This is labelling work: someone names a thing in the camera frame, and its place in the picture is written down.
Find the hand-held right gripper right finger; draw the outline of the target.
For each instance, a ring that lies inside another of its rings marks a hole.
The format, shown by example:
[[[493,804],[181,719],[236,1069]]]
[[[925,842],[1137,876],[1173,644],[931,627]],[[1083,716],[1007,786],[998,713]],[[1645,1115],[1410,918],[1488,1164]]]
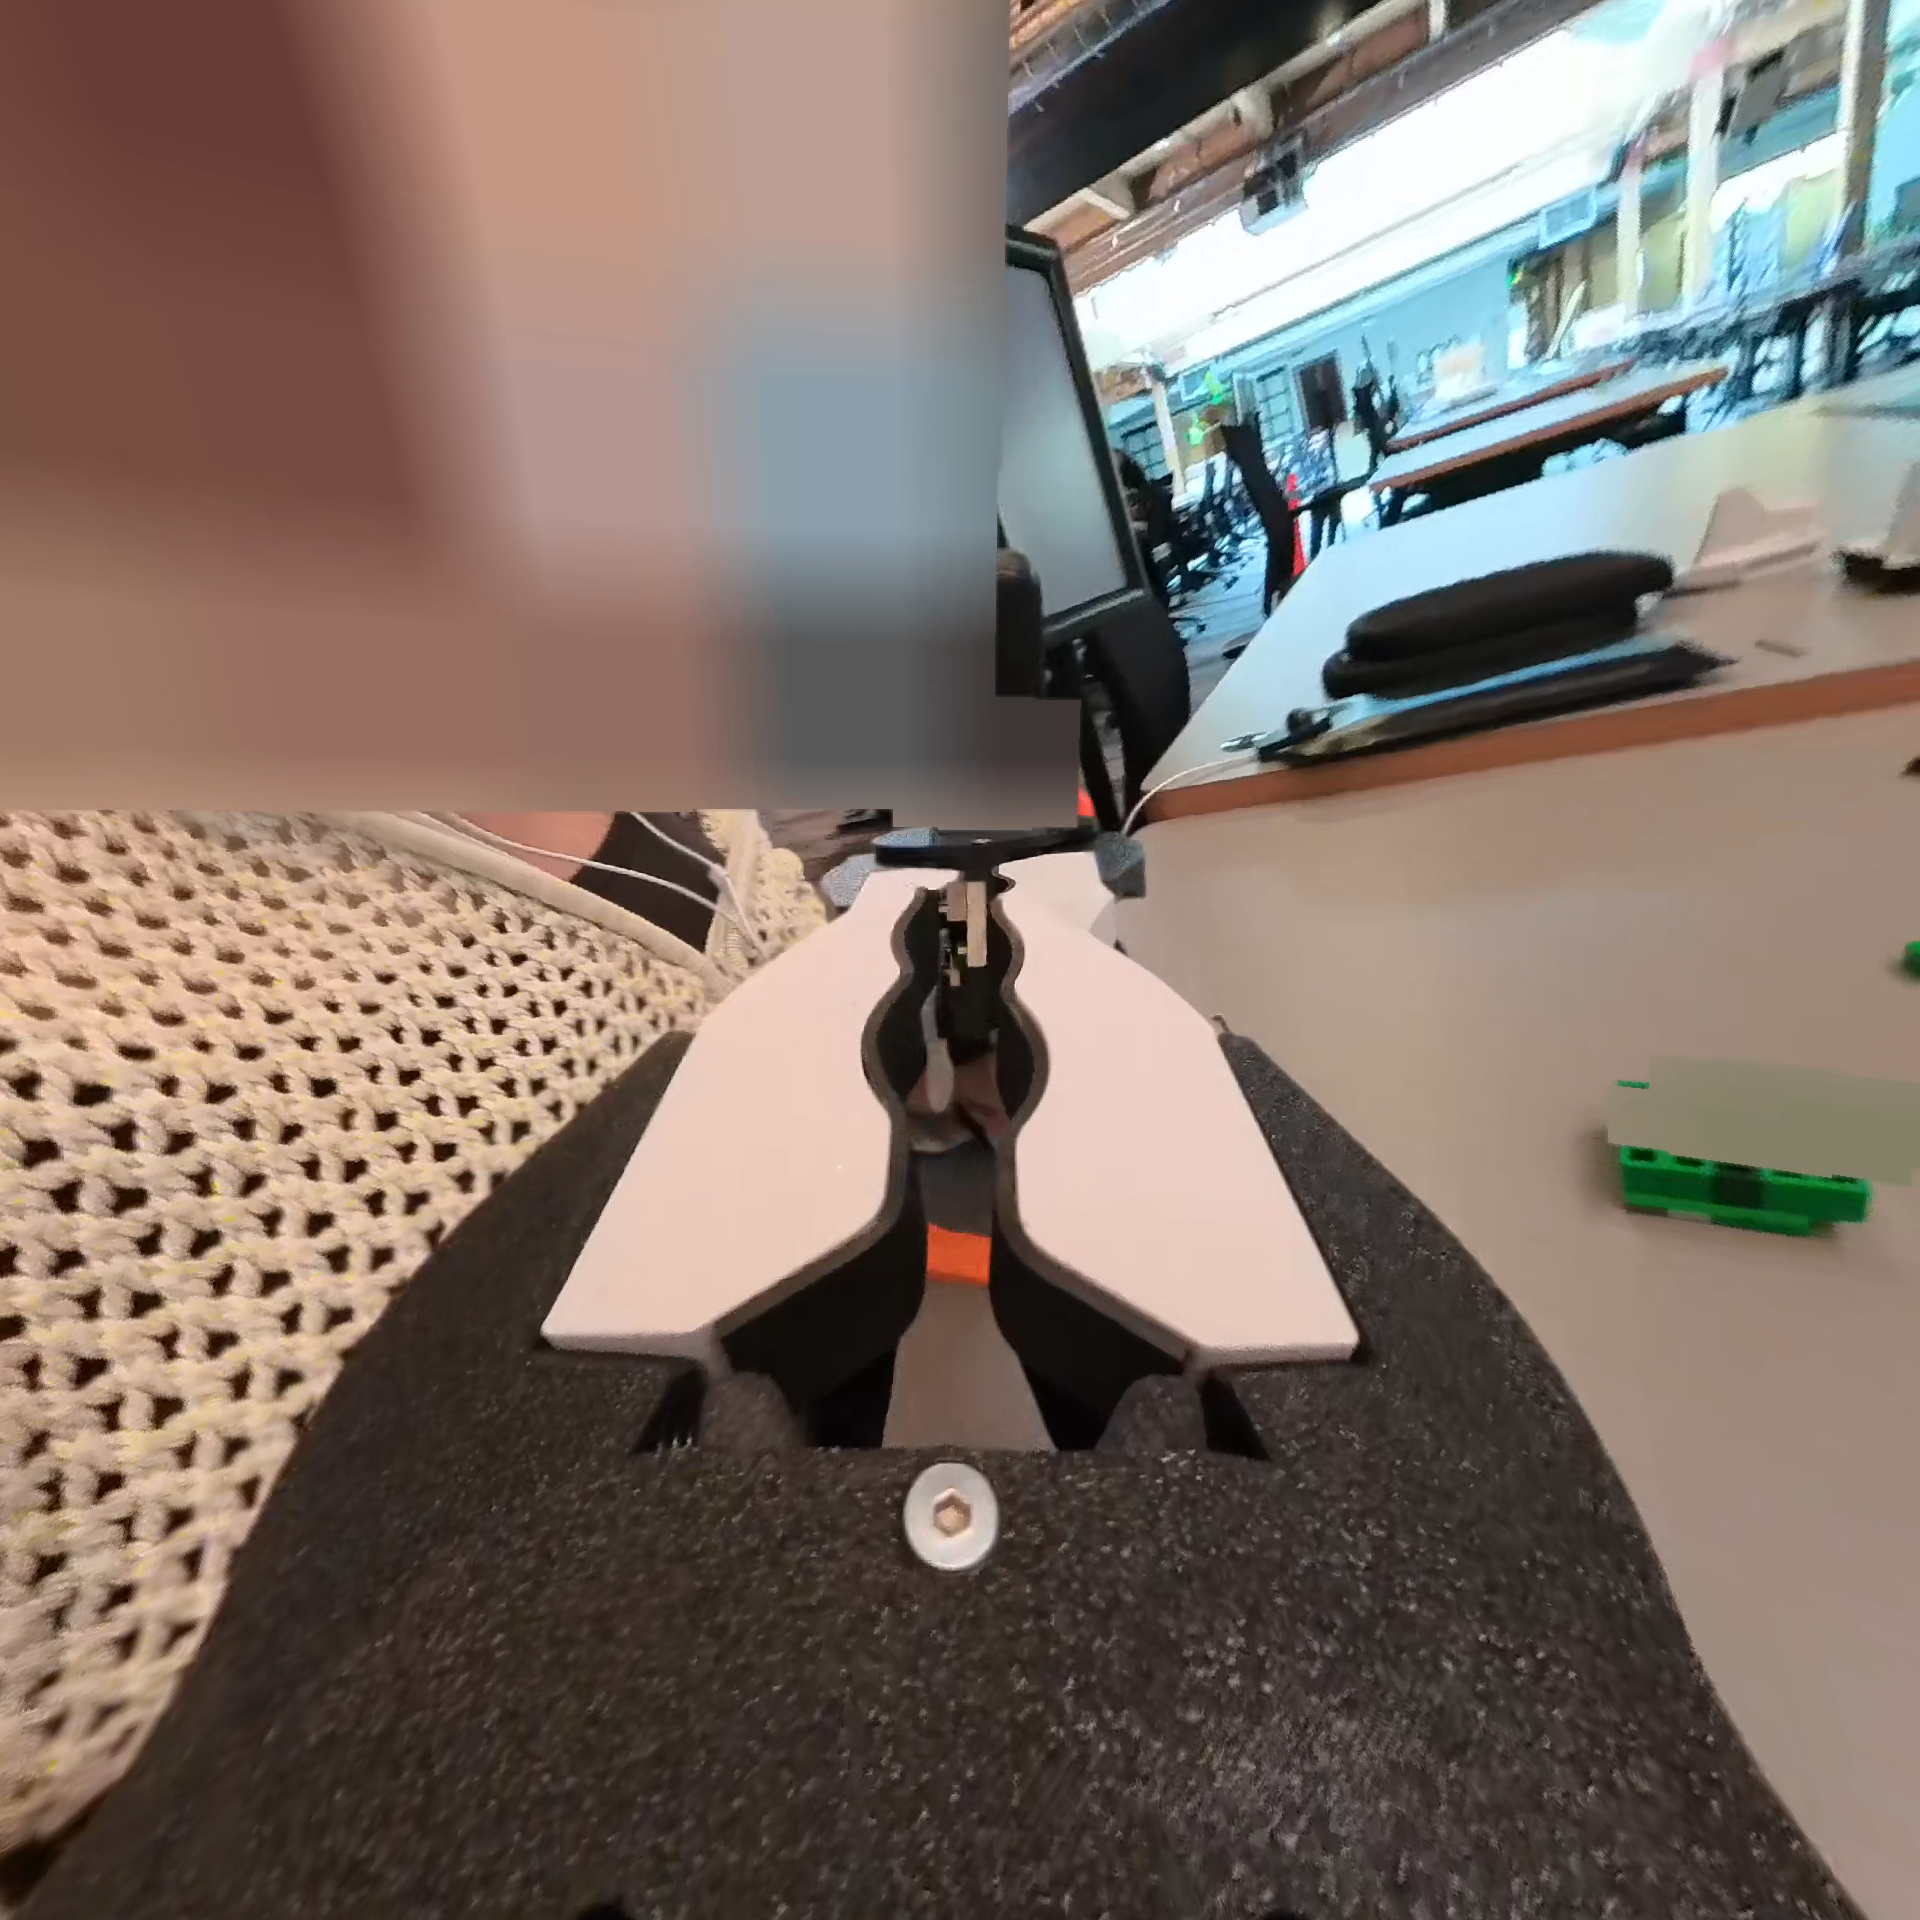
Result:
[[[1025,894],[996,897],[992,1316],[1053,1445],[1143,1380],[1348,1365],[1361,1331],[1225,1034]]]

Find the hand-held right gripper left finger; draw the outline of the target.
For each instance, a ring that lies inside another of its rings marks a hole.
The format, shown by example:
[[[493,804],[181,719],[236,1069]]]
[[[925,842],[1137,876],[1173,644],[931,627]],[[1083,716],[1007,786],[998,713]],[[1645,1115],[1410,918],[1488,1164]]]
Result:
[[[911,886],[901,925],[837,918],[703,1023],[542,1337],[768,1378],[814,1442],[881,1442],[919,1310],[918,1077]]]

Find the person's left hand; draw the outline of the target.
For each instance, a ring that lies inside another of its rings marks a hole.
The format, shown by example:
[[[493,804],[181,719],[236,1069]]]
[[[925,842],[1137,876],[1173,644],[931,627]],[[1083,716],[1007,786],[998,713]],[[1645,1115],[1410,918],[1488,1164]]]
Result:
[[[1027,1104],[1038,1059],[1014,1033],[987,1048],[931,1038],[919,1077],[904,1094],[904,1140],[918,1159],[937,1159],[970,1141],[996,1152]]]

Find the black top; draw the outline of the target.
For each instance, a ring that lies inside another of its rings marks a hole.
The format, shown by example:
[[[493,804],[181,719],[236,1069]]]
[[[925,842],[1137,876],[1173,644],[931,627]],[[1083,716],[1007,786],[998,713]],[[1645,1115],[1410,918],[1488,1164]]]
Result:
[[[611,812],[571,881],[705,949],[721,900],[721,863],[695,812]]]

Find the black computer monitor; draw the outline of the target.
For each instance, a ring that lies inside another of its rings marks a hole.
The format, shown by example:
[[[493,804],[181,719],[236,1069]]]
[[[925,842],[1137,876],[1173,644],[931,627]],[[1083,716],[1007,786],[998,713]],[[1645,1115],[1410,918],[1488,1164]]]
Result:
[[[998,696],[1042,696],[1049,659],[1094,635],[1189,719],[1189,655],[1152,589],[1107,442],[1065,252],[1027,228],[1003,236],[1003,406],[996,481]]]

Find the white folded paper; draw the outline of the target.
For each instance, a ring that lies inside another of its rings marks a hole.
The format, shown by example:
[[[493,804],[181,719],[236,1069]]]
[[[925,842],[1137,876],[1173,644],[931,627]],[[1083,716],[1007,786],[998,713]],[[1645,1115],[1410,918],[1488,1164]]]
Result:
[[[1726,485],[1713,495],[1699,553],[1675,567],[1668,597],[1713,594],[1801,565],[1817,542],[1815,503],[1767,503],[1748,485]]]

